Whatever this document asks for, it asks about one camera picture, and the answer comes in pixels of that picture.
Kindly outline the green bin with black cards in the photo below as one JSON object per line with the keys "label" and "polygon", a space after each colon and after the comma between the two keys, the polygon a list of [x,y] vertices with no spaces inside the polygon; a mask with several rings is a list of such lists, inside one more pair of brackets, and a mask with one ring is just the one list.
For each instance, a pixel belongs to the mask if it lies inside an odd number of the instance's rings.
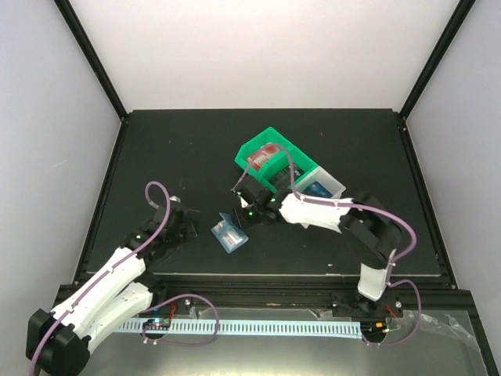
{"label": "green bin with black cards", "polygon": [[307,154],[295,146],[287,146],[287,153],[277,149],[275,153],[266,156],[257,173],[258,180],[272,192],[290,188],[290,161],[293,162],[294,184],[299,190],[299,182],[313,172],[319,165]]}

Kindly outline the blue card holder wallet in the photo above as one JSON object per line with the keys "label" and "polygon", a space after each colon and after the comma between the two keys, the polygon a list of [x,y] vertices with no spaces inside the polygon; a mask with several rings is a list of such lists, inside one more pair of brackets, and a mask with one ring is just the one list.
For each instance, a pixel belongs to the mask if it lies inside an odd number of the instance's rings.
{"label": "blue card holder wallet", "polygon": [[246,244],[249,237],[233,222],[230,215],[222,212],[219,215],[221,220],[211,229],[211,232],[226,253],[231,254]]}

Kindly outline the white bin with blue cards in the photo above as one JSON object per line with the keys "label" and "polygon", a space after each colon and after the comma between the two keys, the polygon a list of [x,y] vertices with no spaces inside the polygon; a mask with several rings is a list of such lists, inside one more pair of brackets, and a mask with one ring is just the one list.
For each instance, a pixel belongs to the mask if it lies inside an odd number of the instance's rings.
{"label": "white bin with blue cards", "polygon": [[341,198],[346,190],[342,183],[321,166],[304,175],[295,186],[302,194],[320,198]]}

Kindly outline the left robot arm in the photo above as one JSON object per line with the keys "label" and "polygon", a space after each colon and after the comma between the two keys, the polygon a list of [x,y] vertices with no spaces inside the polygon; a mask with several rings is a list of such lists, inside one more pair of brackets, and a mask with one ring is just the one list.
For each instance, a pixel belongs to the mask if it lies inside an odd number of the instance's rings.
{"label": "left robot arm", "polygon": [[172,201],[132,231],[105,265],[64,302],[28,320],[26,357],[31,369],[78,375],[96,348],[133,316],[162,311],[165,282],[150,268],[196,237],[185,205]]}

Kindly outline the green bin with red cards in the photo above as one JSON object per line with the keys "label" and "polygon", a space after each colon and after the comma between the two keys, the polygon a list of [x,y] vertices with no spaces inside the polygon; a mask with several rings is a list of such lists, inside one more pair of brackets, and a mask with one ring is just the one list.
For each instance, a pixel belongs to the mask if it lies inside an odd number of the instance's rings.
{"label": "green bin with red cards", "polygon": [[247,173],[260,183],[271,183],[272,177],[288,166],[286,154],[279,148],[284,147],[291,152],[295,145],[273,127],[264,131],[243,144],[234,161],[242,169],[250,165]]}

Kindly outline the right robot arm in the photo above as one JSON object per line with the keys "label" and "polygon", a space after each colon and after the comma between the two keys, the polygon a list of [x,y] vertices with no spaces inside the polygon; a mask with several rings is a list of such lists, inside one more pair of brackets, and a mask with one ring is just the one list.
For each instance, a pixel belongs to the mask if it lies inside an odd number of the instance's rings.
{"label": "right robot arm", "polygon": [[272,192],[249,175],[232,188],[232,193],[240,199],[235,216],[242,229],[258,223],[281,222],[349,232],[364,246],[353,251],[360,262],[357,309],[372,316],[384,307],[383,294],[402,230],[381,208],[366,210],[362,201],[353,198],[314,197],[291,188]]}

